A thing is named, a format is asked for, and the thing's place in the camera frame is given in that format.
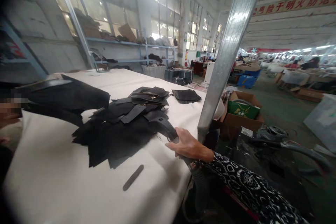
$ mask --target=stack of leather pieces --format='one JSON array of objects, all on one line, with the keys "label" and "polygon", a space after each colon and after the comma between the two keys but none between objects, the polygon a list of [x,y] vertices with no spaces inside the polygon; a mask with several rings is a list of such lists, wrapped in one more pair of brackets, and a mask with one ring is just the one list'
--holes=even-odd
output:
[{"label": "stack of leather pieces", "polygon": [[141,87],[129,97],[112,100],[72,135],[74,143],[88,146],[89,167],[108,160],[116,168],[133,156],[156,134],[148,121],[168,119],[165,105],[169,92],[159,87]]}]

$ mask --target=white cutting table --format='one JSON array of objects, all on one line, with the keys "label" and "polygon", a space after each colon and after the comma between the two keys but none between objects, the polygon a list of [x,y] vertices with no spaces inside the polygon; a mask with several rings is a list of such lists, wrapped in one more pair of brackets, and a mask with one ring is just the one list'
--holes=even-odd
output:
[{"label": "white cutting table", "polygon": [[[97,74],[90,71],[67,74],[111,95],[127,97],[141,87],[184,90],[186,87],[125,69]],[[169,121],[197,138],[202,100],[180,104],[168,98]],[[84,122],[94,110],[85,111]],[[182,202],[190,172],[155,136],[117,169],[108,161],[89,168],[87,147],[72,143],[77,126],[68,122],[23,111],[23,133],[4,186],[9,201],[22,223],[172,223]],[[127,191],[123,185],[139,165],[144,170]]]}]

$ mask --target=black and white patterned clothing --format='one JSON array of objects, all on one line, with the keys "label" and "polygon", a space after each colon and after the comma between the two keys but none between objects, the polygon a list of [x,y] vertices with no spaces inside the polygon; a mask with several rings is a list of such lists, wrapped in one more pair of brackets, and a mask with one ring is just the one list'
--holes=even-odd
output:
[{"label": "black and white patterned clothing", "polygon": [[239,200],[257,214],[259,223],[305,223],[299,211],[261,176],[215,152],[211,163],[201,162],[217,174]]}]

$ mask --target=hand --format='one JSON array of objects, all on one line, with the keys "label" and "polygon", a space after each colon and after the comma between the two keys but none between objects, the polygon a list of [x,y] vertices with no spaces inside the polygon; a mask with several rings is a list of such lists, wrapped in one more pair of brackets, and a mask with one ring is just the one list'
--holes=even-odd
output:
[{"label": "hand", "polygon": [[190,132],[183,128],[175,128],[179,142],[166,143],[166,146],[175,153],[191,159],[200,159],[210,163],[214,159],[214,153],[194,138]]}]

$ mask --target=ceiling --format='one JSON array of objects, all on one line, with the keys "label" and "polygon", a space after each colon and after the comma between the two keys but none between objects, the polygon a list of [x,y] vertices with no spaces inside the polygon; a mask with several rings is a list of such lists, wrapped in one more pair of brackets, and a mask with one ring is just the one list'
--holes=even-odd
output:
[{"label": "ceiling", "polygon": [[[218,0],[225,26],[233,0]],[[281,0],[258,0],[257,6]],[[252,17],[241,47],[302,49],[336,44],[336,5]]]}]

